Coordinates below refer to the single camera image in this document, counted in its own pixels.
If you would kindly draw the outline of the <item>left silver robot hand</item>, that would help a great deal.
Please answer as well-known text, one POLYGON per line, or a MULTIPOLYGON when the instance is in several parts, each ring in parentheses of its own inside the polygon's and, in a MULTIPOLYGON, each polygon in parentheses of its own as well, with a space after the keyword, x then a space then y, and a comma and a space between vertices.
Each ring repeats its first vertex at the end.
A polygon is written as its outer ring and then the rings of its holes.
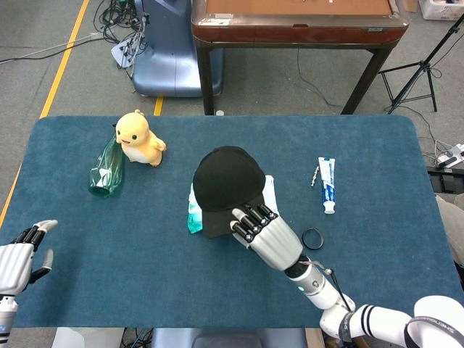
POLYGON ((48 249, 43 263, 33 270, 33 261, 45 235, 58 224, 57 220, 42 220, 18 234, 11 242, 1 245, 1 296, 15 297, 29 284, 34 284, 53 268, 54 251, 48 249))

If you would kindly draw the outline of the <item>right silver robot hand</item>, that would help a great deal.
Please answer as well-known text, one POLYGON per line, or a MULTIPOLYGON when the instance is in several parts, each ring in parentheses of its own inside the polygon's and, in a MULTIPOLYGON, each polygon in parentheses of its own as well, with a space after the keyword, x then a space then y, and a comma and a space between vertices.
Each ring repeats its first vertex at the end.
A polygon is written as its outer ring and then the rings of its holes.
POLYGON ((299 237, 276 212, 265 204, 245 204, 232 209, 232 235, 252 249, 267 265, 285 271, 297 263, 302 253, 299 237))

